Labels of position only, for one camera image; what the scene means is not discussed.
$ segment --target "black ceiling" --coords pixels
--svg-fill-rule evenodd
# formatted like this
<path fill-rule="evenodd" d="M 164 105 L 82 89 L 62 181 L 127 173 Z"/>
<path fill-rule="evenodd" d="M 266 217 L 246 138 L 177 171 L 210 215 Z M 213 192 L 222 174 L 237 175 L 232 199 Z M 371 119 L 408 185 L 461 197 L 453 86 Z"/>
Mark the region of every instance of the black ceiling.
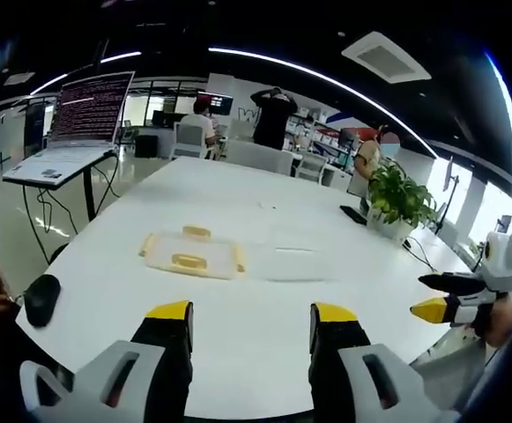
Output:
<path fill-rule="evenodd" d="M 390 123 L 377 109 L 320 79 L 274 63 L 207 50 L 209 46 L 237 48 L 330 76 L 382 104 L 423 138 L 465 150 L 512 174 L 508 115 L 485 56 L 485 51 L 491 52 L 512 93 L 512 10 L 508 8 L 430 4 L 419 10 L 331 0 L 114 3 L 102 9 L 100 2 L 48 2 L 39 8 L 15 4 L 14 12 L 33 18 L 30 25 L 2 23 L 0 41 L 13 36 L 14 44 L 9 60 L 3 60 L 9 72 L 0 75 L 0 100 L 30 93 L 51 78 L 92 63 L 101 40 L 108 39 L 105 56 L 135 50 L 143 54 L 105 64 L 106 71 L 132 69 L 137 77 L 230 73 L 283 86 L 372 126 Z M 374 30 L 404 48 L 432 79 L 391 85 L 340 55 Z M 24 85 L 3 88 L 7 75 L 19 71 L 36 74 Z M 93 67 L 85 68 L 73 78 L 92 71 Z M 392 127 L 401 139 L 409 137 L 396 124 Z M 485 175 L 511 191 L 492 173 Z"/>

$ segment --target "computer mouse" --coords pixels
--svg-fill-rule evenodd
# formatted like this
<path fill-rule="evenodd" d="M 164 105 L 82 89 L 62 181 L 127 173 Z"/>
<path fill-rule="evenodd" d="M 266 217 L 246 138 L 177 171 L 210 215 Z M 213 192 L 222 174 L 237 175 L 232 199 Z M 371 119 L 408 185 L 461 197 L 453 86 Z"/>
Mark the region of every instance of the computer mouse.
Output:
<path fill-rule="evenodd" d="M 60 282 L 52 275 L 42 275 L 28 287 L 24 294 L 25 311 L 32 326 L 43 328 L 49 323 L 60 290 Z"/>

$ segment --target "potted plant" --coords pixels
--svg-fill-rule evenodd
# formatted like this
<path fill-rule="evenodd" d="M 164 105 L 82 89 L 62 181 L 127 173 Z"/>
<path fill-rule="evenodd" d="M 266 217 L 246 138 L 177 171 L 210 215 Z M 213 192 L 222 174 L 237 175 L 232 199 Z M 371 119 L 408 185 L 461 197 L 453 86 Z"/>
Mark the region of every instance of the potted plant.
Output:
<path fill-rule="evenodd" d="M 372 207 L 367 226 L 400 244 L 420 223 L 435 219 L 435 200 L 394 161 L 381 165 L 369 180 Z"/>

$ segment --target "green leaves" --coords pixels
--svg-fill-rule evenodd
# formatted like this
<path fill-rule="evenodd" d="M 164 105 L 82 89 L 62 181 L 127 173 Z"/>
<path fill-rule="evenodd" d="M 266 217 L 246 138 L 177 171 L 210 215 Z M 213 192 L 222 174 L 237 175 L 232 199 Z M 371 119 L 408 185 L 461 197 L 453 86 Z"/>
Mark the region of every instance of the green leaves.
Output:
<path fill-rule="evenodd" d="M 413 227 L 435 219 L 436 203 L 424 185 L 418 185 L 404 170 L 391 162 L 380 166 L 369 180 L 369 193 L 385 223 L 404 220 Z"/>

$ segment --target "black shirt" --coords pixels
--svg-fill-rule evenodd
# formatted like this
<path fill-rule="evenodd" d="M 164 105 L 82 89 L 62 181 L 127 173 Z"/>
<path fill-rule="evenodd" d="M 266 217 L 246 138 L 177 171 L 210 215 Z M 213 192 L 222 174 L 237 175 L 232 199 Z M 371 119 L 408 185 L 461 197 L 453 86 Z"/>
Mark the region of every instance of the black shirt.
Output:
<path fill-rule="evenodd" d="M 254 142 L 266 147 L 281 150 L 285 139 L 285 127 L 289 116 L 297 111 L 293 99 L 282 100 L 264 97 L 269 90 L 252 94 L 251 99 L 261 108 L 259 122 L 254 131 Z"/>

